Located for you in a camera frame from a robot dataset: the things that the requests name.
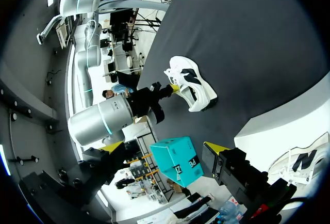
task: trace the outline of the bolt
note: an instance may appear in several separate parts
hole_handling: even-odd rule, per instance
[[[16,121],[16,120],[17,120],[17,115],[16,115],[16,113],[12,113],[12,114],[11,114],[11,120],[12,120],[12,121]]]
[[[62,176],[65,176],[67,174],[67,172],[64,171],[63,169],[60,169],[58,174],[60,175],[60,177],[62,177]]]
[[[76,178],[73,180],[73,185],[76,187],[81,186],[81,180],[79,178]]]

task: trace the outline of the white sneaker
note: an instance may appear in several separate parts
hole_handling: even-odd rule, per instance
[[[297,191],[293,197],[307,197],[317,187],[320,172],[325,167],[329,144],[329,133],[323,134],[307,148],[293,148],[277,159],[268,170],[268,183],[273,184],[279,178],[294,184]],[[284,209],[300,204],[293,203]]]
[[[190,112],[205,110],[218,99],[216,92],[200,75],[197,64],[182,56],[174,56],[164,73],[170,82],[180,87],[177,94],[186,100]]]

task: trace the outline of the water bottle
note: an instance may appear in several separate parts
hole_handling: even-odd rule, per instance
[[[239,224],[239,221],[242,219],[243,213],[238,211],[235,215],[235,218],[231,218],[230,220],[226,221],[225,224]]]
[[[238,202],[233,198],[229,198],[228,201],[219,209],[219,220],[228,221],[233,218],[237,212]]]

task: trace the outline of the desk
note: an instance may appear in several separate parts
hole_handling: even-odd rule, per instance
[[[294,99],[328,72],[316,27],[299,0],[173,0],[138,87],[168,84],[163,71],[175,55],[199,65],[219,100],[190,113],[179,96],[163,99],[165,120],[154,130],[158,139],[190,136],[199,158],[204,141],[233,148],[251,117]]]

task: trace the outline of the person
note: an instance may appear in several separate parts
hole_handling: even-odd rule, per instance
[[[189,207],[179,210],[173,213],[168,219],[166,224],[187,224],[193,219],[196,215],[199,215],[206,209],[207,207],[204,206],[209,201],[214,201],[214,196],[212,194],[207,195],[206,197],[202,198],[195,204],[190,205]]]
[[[118,95],[119,93],[125,93],[127,96],[130,96],[130,93],[132,92],[134,92],[133,89],[127,88],[121,84],[116,84],[111,88],[111,90],[104,90],[102,92],[102,96],[106,99],[109,99]]]

